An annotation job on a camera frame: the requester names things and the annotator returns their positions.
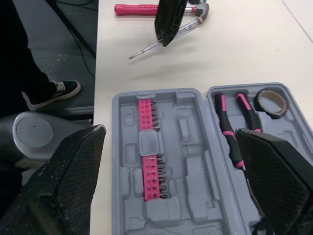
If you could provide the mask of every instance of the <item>black pliers handle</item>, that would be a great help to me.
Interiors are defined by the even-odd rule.
[[[243,158],[241,157],[237,140],[234,131],[231,128],[227,117],[226,97],[224,94],[217,94],[215,96],[215,110],[220,119],[220,128],[229,145],[229,157],[233,165],[240,169],[244,166]]]
[[[248,129],[262,132],[260,119],[249,104],[246,94],[238,93],[236,100],[245,117]],[[221,131],[229,145],[229,157],[236,168],[242,169],[244,161],[242,159],[234,131],[227,117],[226,97],[224,94],[215,95],[215,110],[220,120]]]
[[[259,117],[252,109],[245,93],[238,93],[236,96],[237,103],[243,113],[249,130],[262,132],[262,126]]]

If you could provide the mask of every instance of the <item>white table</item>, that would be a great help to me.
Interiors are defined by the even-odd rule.
[[[281,82],[313,126],[313,44],[281,0],[209,0],[201,28],[131,61],[156,41],[154,18],[117,18],[116,3],[158,1],[100,1],[94,121],[108,132],[91,207],[93,235],[111,235],[111,108],[119,92],[193,87],[205,96],[217,85]]]

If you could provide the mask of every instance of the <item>black sneaker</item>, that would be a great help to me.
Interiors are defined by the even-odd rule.
[[[56,93],[47,101],[40,104],[33,104],[36,108],[42,108],[54,101],[68,99],[80,91],[80,84],[77,81],[53,82],[57,88]]]

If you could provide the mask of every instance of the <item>black pants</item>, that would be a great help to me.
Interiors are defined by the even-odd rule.
[[[38,104],[56,87],[35,64],[13,1],[0,0],[0,117],[29,110],[22,92]]]

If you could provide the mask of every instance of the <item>tool case tray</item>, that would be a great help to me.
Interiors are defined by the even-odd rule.
[[[253,99],[262,89],[278,92],[288,103],[280,119],[256,112],[263,132],[289,141],[313,165],[312,132],[282,84],[212,87],[206,98],[192,88],[117,94],[112,102],[112,234],[251,235],[260,217],[243,172],[234,168],[228,156],[214,97],[225,94],[227,115],[235,130],[246,127],[236,94],[246,93],[254,108]],[[157,105],[160,131],[153,151],[165,161],[167,199],[144,201],[140,99]]]

